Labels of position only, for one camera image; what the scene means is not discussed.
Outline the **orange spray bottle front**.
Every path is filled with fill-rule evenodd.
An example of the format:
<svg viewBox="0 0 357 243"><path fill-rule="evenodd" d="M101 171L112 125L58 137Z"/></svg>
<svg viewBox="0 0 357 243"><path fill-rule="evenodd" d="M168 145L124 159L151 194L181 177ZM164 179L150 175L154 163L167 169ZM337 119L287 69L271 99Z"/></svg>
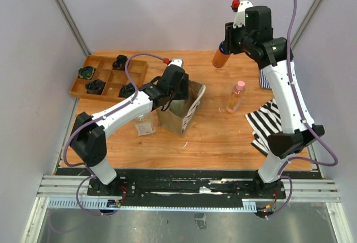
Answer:
<svg viewBox="0 0 357 243"><path fill-rule="evenodd" d="M215 68L222 68L230 57L230 53L228 50L225 49L224 43L221 42L213 59L212 64Z"/></svg>

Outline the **clear bottle pink cap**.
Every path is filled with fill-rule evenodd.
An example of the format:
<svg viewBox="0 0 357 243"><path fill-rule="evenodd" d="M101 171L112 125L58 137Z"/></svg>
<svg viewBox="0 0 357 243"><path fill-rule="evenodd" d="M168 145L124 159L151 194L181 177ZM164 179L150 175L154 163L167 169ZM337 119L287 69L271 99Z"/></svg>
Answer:
<svg viewBox="0 0 357 243"><path fill-rule="evenodd" d="M238 110L243 95L245 93L245 82L244 81L237 81L231 88L230 91L230 98L227 104L227 111L230 113L234 113Z"/></svg>

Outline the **blue white striped cloth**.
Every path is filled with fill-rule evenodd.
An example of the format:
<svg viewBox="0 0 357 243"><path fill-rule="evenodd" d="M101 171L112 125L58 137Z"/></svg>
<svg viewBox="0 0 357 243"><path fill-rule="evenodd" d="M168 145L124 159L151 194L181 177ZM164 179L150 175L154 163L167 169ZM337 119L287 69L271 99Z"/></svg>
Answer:
<svg viewBox="0 0 357 243"><path fill-rule="evenodd" d="M265 89L265 90L270 90L271 86L269 84L269 81L265 77L263 70L259 70L259 83L260 83L260 88Z"/></svg>

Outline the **clear bottle white cap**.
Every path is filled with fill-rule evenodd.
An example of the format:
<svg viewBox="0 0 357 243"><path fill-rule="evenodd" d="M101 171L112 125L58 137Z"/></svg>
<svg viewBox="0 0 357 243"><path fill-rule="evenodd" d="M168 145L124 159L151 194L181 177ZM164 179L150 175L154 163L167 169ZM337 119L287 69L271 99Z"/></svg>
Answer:
<svg viewBox="0 0 357 243"><path fill-rule="evenodd" d="M155 133L156 128L150 113L142 114L134 119L134 126L138 136L147 136Z"/></svg>

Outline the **black white striped cloth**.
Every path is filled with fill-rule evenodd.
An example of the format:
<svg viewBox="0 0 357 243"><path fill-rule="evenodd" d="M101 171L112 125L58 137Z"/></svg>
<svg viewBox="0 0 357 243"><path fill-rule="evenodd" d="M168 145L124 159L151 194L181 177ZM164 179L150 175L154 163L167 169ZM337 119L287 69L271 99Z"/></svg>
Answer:
<svg viewBox="0 0 357 243"><path fill-rule="evenodd" d="M270 148L268 137L282 131L281 116L275 98L266 102L258 110L245 115L252 127L254 137L251 145L264 156L267 156Z"/></svg>

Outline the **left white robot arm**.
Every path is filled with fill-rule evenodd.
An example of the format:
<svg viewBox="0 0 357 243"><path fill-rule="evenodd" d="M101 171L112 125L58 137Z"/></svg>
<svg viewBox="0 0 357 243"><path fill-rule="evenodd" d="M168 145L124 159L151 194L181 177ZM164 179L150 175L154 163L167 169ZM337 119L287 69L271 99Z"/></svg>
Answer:
<svg viewBox="0 0 357 243"><path fill-rule="evenodd" d="M189 76L185 70L170 64L162 76L144 84L133 95L98 114L83 112L76 117L69 146L97 178L100 191L117 196L126 191L107 159L107 138L123 125L156 109L165 111L171 101L188 96Z"/></svg>

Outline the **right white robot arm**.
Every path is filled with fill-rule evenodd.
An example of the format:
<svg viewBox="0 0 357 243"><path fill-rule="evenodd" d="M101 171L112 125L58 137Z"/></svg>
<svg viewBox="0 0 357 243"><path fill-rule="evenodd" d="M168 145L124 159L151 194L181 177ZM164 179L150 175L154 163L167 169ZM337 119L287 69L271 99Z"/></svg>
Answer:
<svg viewBox="0 0 357 243"><path fill-rule="evenodd" d="M266 198L279 182L284 162L323 136L325 130L315 124L293 79L294 63L287 40L273 37L271 9L242 0L233 1L232 10L236 16L225 25L220 51L226 55L245 53L258 64L281 116L282 131L268 137L269 153L252 185L258 198Z"/></svg>

